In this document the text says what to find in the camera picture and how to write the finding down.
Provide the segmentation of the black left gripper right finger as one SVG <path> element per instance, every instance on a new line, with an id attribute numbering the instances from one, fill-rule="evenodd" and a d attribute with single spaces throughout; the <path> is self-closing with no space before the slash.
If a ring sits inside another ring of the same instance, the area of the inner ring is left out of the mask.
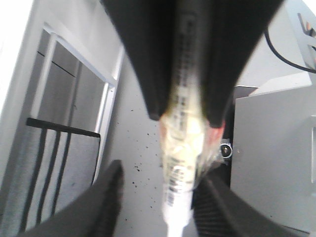
<path id="1" fill-rule="evenodd" d="M 194 222 L 199 237 L 307 237 L 266 218 L 209 172 L 194 192 Z"/>

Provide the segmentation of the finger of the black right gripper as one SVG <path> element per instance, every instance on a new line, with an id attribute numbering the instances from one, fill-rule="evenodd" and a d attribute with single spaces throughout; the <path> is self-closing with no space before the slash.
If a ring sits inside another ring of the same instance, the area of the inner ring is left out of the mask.
<path id="1" fill-rule="evenodd" d="M 103 0 L 136 73 L 148 116 L 158 121 L 171 87 L 174 0 Z"/>
<path id="2" fill-rule="evenodd" d="M 206 59 L 202 63 L 203 115 L 214 128 L 223 126 L 234 86 L 280 0 L 203 0 Z"/>

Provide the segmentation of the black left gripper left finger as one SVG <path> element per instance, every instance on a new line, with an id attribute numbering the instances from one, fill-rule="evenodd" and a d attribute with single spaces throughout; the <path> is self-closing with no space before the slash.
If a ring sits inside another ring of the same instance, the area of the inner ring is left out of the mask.
<path id="1" fill-rule="evenodd" d="M 96 182 L 66 208 L 20 237 L 113 237 L 123 199 L 123 167 L 114 160 Z"/>

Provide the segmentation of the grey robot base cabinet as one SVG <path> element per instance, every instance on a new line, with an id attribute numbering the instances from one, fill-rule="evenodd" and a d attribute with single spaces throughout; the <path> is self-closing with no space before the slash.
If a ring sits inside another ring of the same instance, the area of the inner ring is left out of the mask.
<path id="1" fill-rule="evenodd" d="M 231 188 L 263 215 L 316 234 L 316 76 L 278 59 L 261 39 L 238 87 Z"/>

